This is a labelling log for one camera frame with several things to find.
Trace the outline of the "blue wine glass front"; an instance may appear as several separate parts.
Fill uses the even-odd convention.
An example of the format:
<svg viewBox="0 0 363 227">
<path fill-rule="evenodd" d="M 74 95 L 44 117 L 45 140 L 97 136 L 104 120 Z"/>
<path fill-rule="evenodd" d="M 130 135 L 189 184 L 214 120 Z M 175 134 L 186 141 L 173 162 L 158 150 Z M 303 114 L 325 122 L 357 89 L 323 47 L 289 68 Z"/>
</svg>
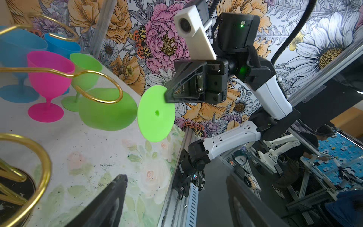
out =
<svg viewBox="0 0 363 227">
<path fill-rule="evenodd" d="M 15 29 L 1 35 L 1 63 L 4 67 L 27 67 L 27 55 L 32 51 L 45 51 L 48 44 L 41 37 L 23 29 Z M 39 94 L 30 86 L 24 85 L 28 73 L 13 73 L 18 84 L 1 87 L 1 98 L 13 103 L 31 103 Z"/>
</svg>

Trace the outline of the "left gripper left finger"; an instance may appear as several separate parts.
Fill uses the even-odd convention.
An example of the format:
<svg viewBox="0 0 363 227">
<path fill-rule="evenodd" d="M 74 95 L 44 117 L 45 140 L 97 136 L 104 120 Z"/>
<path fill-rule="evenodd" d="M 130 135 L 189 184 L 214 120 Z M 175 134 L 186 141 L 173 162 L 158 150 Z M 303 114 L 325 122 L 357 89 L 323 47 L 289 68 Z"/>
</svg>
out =
<svg viewBox="0 0 363 227">
<path fill-rule="evenodd" d="M 118 175 L 70 223 L 68 227 L 118 227 L 128 186 L 126 175 Z"/>
</svg>

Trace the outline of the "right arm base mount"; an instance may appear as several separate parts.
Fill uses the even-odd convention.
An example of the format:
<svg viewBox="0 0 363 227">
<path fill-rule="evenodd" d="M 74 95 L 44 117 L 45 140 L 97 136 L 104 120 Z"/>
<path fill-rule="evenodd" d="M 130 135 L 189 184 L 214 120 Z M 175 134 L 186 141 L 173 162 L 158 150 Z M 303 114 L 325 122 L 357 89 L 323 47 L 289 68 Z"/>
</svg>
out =
<svg viewBox="0 0 363 227">
<path fill-rule="evenodd" d="M 175 176 L 173 179 L 172 189 L 178 193 L 178 199 L 188 197 L 190 194 L 190 186 L 194 184 L 198 191 L 204 190 L 206 183 L 204 168 L 206 163 L 204 160 L 198 160 L 192 164 L 189 153 L 183 149 L 175 168 Z"/>
</svg>

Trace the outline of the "green wine glass front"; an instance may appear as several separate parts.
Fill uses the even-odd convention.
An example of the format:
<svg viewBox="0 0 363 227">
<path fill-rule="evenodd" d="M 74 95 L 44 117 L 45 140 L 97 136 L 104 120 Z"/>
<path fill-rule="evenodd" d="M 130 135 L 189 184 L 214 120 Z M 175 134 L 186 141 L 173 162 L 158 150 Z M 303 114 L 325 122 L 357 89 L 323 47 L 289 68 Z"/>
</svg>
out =
<svg viewBox="0 0 363 227">
<path fill-rule="evenodd" d="M 92 56 L 81 54 L 81 53 L 72 53 L 70 55 L 70 60 L 75 65 L 75 72 L 80 72 L 84 70 L 91 70 L 100 72 L 103 68 L 102 64 L 93 58 Z M 88 73 L 82 74 L 72 80 L 72 87 L 76 86 L 81 87 L 84 91 L 88 91 L 93 88 L 94 85 L 97 84 L 99 76 L 97 74 Z M 69 96 L 64 98 L 61 103 L 63 107 L 72 112 L 78 112 L 78 101 L 79 101 L 80 93 L 76 92 L 75 96 Z"/>
</svg>

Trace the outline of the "pink wine glass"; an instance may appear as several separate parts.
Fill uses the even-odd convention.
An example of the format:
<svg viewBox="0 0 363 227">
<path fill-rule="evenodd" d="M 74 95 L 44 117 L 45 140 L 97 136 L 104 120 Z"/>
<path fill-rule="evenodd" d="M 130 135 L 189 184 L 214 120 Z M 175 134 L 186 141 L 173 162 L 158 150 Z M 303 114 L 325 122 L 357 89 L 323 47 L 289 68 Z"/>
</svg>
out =
<svg viewBox="0 0 363 227">
<path fill-rule="evenodd" d="M 74 64 L 67 58 L 48 51 L 33 51 L 27 55 L 29 68 L 49 68 L 72 74 L 75 71 Z M 71 85 L 71 78 L 62 77 L 47 72 L 30 72 L 29 81 L 34 90 L 46 99 L 45 103 L 31 106 L 28 115 L 35 121 L 52 123 L 60 120 L 63 109 L 52 103 L 54 98 L 63 95 Z"/>
</svg>

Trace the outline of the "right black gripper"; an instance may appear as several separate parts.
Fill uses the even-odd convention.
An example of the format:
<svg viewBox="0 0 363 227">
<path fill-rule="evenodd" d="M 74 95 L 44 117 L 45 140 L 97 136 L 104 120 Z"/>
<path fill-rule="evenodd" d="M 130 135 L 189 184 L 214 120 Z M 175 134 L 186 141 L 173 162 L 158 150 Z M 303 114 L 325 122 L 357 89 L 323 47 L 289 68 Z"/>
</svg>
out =
<svg viewBox="0 0 363 227">
<path fill-rule="evenodd" d="M 227 99 L 227 83 L 245 66 L 239 58 L 216 60 L 181 60 L 175 62 L 175 76 L 166 85 L 167 103 L 217 105 Z"/>
</svg>

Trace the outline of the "blue wine glass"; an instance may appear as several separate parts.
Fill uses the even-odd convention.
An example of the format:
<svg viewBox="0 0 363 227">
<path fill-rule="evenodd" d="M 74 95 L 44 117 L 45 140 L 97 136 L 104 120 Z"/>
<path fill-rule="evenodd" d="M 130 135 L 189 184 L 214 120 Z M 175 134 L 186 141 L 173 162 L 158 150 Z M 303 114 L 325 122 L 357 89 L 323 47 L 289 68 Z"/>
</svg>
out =
<svg viewBox="0 0 363 227">
<path fill-rule="evenodd" d="M 50 34 L 44 35 L 44 40 L 47 42 L 47 51 L 61 55 L 67 59 L 70 59 L 72 53 L 79 53 L 81 47 L 77 42 L 70 42 L 61 39 L 54 38 Z"/>
<path fill-rule="evenodd" d="M 32 51 L 45 51 L 48 44 L 41 37 L 23 29 L 15 29 L 1 35 L 1 63 L 4 67 L 27 67 L 27 55 Z M 13 103 L 31 103 L 39 94 L 30 86 L 24 85 L 28 73 L 13 73 L 18 84 L 1 87 L 1 98 Z"/>
</svg>

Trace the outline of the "green wine glass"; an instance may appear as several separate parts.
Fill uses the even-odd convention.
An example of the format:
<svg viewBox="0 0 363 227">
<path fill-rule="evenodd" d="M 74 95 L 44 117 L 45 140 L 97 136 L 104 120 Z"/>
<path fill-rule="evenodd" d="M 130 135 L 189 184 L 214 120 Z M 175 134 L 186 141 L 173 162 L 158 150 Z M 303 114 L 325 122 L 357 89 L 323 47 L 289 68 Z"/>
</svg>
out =
<svg viewBox="0 0 363 227">
<path fill-rule="evenodd" d="M 166 103 L 166 91 L 164 86 L 153 86 L 143 94 L 138 104 L 127 92 L 124 92 L 120 102 L 114 104 L 82 97 L 78 102 L 78 114 L 87 126 L 104 131 L 119 131 L 137 121 L 146 140 L 161 142 L 175 122 L 175 105 Z"/>
<path fill-rule="evenodd" d="M 100 72 L 103 68 L 102 64 L 93 58 L 92 56 L 81 54 L 81 53 L 72 53 L 70 55 L 70 60 L 75 65 L 75 72 L 80 72 L 84 70 L 91 70 Z M 97 74 L 88 73 L 82 74 L 72 80 L 72 87 L 76 86 L 81 87 L 84 91 L 88 91 L 93 88 L 94 85 L 97 84 L 99 76 Z M 78 101 L 79 101 L 80 93 L 76 92 L 75 96 L 69 96 L 64 98 L 61 103 L 63 107 L 72 112 L 78 112 Z"/>
</svg>

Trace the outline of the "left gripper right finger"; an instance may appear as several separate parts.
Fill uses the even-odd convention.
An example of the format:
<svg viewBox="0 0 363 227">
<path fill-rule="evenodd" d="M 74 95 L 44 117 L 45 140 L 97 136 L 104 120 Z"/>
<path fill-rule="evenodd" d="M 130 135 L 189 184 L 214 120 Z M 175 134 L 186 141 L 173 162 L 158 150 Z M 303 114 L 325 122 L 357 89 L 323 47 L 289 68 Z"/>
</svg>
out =
<svg viewBox="0 0 363 227">
<path fill-rule="evenodd" d="M 228 203 L 234 227 L 287 227 L 288 225 L 247 185 L 231 174 L 226 178 Z"/>
</svg>

